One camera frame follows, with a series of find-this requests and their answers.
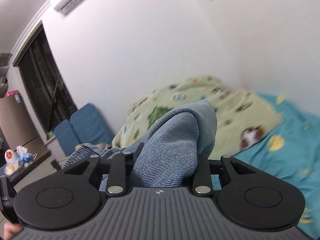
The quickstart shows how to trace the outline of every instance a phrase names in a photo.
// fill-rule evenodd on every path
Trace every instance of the blue sofa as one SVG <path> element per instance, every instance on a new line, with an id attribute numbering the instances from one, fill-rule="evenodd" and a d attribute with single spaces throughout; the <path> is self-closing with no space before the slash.
<path id="1" fill-rule="evenodd" d="M 92 104 L 86 104 L 73 113 L 69 121 L 63 120 L 54 129 L 54 134 L 66 156 L 70 156 L 78 144 L 111 144 L 114 138 L 113 133 Z"/>

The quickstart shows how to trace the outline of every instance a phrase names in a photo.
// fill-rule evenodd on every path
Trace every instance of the dark window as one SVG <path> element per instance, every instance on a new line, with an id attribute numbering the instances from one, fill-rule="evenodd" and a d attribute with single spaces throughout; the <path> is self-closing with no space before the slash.
<path id="1" fill-rule="evenodd" d="M 19 62 L 29 99 L 46 132 L 77 110 L 53 59 L 43 27 L 31 39 Z"/>

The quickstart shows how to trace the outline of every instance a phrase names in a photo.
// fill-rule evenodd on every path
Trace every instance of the human hand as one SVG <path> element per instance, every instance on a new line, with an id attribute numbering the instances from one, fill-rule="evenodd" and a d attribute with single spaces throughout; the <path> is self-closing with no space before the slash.
<path id="1" fill-rule="evenodd" d="M 17 233 L 19 233 L 22 229 L 23 227 L 20 224 L 5 223 L 3 240 L 9 240 L 10 238 L 14 237 Z"/>

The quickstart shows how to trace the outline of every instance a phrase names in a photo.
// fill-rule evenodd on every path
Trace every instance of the patterned blanket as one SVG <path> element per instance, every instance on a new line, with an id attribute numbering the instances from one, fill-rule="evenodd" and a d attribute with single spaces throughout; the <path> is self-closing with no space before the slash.
<path id="1" fill-rule="evenodd" d="M 211 103 L 218 120 L 216 144 L 210 159 L 220 159 L 221 155 L 234 155 L 249 148 L 281 123 L 271 105 L 253 91 L 232 91 L 219 78 L 201 76 L 156 89 L 132 103 L 128 119 L 113 139 L 112 146 L 130 146 L 170 110 L 201 99 Z"/>

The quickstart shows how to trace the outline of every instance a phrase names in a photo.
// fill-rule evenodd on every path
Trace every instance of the gray rubber grip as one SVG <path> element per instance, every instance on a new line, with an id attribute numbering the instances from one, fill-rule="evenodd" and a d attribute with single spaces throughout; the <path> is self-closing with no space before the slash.
<path id="1" fill-rule="evenodd" d="M 209 198 L 187 188 L 133 188 L 111 198 L 101 212 L 76 228 L 43 232 L 30 228 L 14 240 L 307 240 L 297 228 L 256 232 L 230 222 Z"/>

